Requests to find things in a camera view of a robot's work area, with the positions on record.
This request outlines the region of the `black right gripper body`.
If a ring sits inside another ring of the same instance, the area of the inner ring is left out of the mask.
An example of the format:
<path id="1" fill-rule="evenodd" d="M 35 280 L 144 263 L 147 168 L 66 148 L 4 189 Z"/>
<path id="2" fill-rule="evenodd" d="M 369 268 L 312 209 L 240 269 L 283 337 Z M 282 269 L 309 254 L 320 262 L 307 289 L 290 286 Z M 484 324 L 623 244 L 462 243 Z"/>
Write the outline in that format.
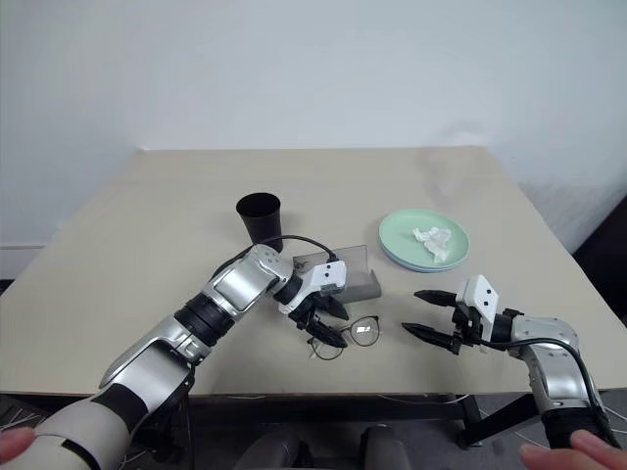
<path id="1" fill-rule="evenodd" d="M 459 354 L 462 346 L 479 346 L 482 342 L 483 326 L 481 324 L 482 315 L 474 306 L 457 304 L 453 313 L 452 321 L 456 328 L 453 334 L 454 355 Z"/>

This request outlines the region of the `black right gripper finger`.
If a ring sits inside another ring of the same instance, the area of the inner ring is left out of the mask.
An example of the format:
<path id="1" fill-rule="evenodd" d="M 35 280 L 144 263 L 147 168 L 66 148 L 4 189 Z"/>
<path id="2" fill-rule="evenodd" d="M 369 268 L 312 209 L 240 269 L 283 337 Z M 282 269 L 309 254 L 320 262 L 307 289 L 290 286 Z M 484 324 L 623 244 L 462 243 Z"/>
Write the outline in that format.
<path id="1" fill-rule="evenodd" d="M 413 295 L 429 304 L 443 307 L 455 307 L 457 305 L 457 294 L 442 290 L 420 290 Z"/>
<path id="2" fill-rule="evenodd" d="M 417 339 L 427 344 L 442 348 L 451 353 L 459 353 L 461 340 L 455 335 L 441 333 L 432 327 L 418 323 L 403 322 L 402 327 Z"/>

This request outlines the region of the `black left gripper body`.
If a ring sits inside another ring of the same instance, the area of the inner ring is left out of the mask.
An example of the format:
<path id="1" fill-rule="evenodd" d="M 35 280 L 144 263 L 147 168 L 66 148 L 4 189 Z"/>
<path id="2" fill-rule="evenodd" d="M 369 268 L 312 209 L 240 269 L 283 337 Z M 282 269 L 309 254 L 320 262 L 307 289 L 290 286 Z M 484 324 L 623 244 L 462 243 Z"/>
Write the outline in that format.
<path id="1" fill-rule="evenodd" d="M 327 313 L 323 309 L 324 297 L 326 296 L 322 296 L 319 293 L 310 294 L 292 312 L 288 314 L 288 317 L 296 323 L 298 329 L 306 331 L 308 323 L 312 320 L 318 320 L 322 322 L 319 319 L 317 313 L 319 311 Z"/>

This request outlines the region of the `person's right hand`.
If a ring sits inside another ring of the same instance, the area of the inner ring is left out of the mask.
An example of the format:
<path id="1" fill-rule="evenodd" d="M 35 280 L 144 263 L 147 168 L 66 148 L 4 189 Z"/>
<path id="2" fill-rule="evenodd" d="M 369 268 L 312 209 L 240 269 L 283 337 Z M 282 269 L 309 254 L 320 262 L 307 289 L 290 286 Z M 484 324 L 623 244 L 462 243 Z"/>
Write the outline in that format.
<path id="1" fill-rule="evenodd" d="M 626 450 L 611 446 L 585 430 L 570 437 L 571 448 L 546 449 L 523 445 L 520 459 L 533 470 L 626 470 Z"/>

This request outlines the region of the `person's left hand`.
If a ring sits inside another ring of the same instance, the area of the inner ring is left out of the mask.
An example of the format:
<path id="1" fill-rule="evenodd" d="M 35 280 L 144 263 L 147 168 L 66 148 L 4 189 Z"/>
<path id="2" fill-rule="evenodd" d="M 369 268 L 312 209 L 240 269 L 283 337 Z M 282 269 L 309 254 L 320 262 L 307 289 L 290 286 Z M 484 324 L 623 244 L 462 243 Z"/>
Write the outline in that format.
<path id="1" fill-rule="evenodd" d="M 0 437 L 1 468 L 23 454 L 34 442 L 35 433 L 30 427 L 3 431 Z"/>

